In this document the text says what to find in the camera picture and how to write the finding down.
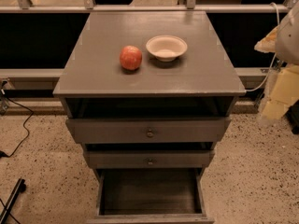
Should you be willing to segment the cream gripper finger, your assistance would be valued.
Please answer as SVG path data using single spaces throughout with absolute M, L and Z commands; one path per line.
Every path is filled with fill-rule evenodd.
M 267 93 L 260 106 L 261 118 L 279 120 L 299 101 L 299 66 L 288 64 L 275 72 L 266 88 Z
M 256 43 L 254 49 L 262 53 L 275 53 L 278 27 L 275 27 L 267 36 Z

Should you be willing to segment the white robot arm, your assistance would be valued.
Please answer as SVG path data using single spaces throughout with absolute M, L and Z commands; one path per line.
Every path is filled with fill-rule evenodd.
M 299 3 L 296 3 L 267 36 L 256 43 L 254 49 L 273 52 L 287 66 L 268 81 L 269 93 L 263 99 L 262 119 L 278 120 L 299 101 Z

